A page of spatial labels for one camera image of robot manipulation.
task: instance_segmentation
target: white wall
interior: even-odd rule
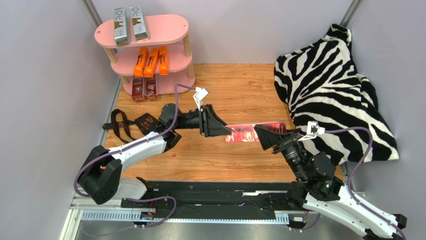
[[[357,189],[389,213],[408,217],[409,240],[425,239],[426,2],[364,1],[349,27],[358,71],[375,86],[379,111],[396,137],[399,161],[369,162]]]
[[[351,0],[92,0],[101,19],[113,9],[177,14],[189,22],[195,63],[274,63],[340,23]]]
[[[54,240],[118,77],[81,1],[0,9],[0,239]]]

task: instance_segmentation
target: gray box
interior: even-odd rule
[[[124,7],[114,9],[114,39],[117,46],[129,44],[128,32],[126,9]]]
[[[136,40],[148,40],[147,26],[145,25],[144,15],[140,6],[130,8],[131,24],[133,25],[134,37]]]

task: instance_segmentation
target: zebra print pillow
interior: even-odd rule
[[[376,90],[357,73],[351,56],[351,31],[333,24],[319,41],[278,57],[275,88],[288,104],[296,128],[306,131],[308,121],[327,130],[365,127],[373,135],[369,161],[398,159],[397,143],[380,115]],[[368,146],[367,133],[324,134],[303,144],[309,155],[324,151],[334,165],[358,162]]]

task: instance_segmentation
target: shelf tier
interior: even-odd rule
[[[133,32],[132,19],[127,19],[130,43],[117,46],[114,40],[114,20],[108,20],[97,27],[94,38],[97,43],[107,49],[131,48],[152,45],[173,44],[182,40],[188,33],[188,21],[182,16],[175,14],[145,16],[146,29],[149,40],[136,41]]]
[[[194,86],[195,84],[195,77],[193,79],[188,77],[188,69],[178,71],[178,72],[172,72],[167,75],[157,75],[158,79],[158,94],[159,95],[165,95],[165,94],[174,94],[175,93],[175,85],[176,84],[182,84],[186,86]],[[130,96],[132,95],[132,87],[133,87],[133,77],[129,77],[129,84],[123,84],[124,90],[126,93],[128,93]],[[178,93],[184,93],[187,92],[189,89],[184,87],[177,87]]]
[[[153,46],[149,46],[148,50],[151,51]],[[111,62],[111,67],[114,72],[121,76],[133,76],[133,69],[135,68],[136,61],[138,60],[138,47],[125,48],[116,54],[118,61]],[[185,56],[185,48],[182,44],[167,45],[168,53],[168,72],[175,73],[186,69],[193,59],[191,56]],[[160,71],[160,64],[157,64],[155,73]]]

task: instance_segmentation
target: wooden table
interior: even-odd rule
[[[285,120],[294,129],[287,105],[274,87],[273,64],[194,64],[197,87],[208,88],[204,104],[212,104],[229,125]],[[197,108],[193,94],[179,94],[182,112]],[[162,107],[174,103],[174,95],[159,100],[133,102],[123,90],[116,108],[134,120],[144,113],[158,118]],[[132,136],[142,137],[131,128]],[[225,137],[203,137],[197,129],[179,129],[182,139],[171,150],[149,157],[126,170],[124,177],[164,181],[291,182],[295,176],[281,154],[263,151],[259,142],[225,143]],[[123,143],[110,130],[105,148]],[[336,175],[343,179],[340,167]]]

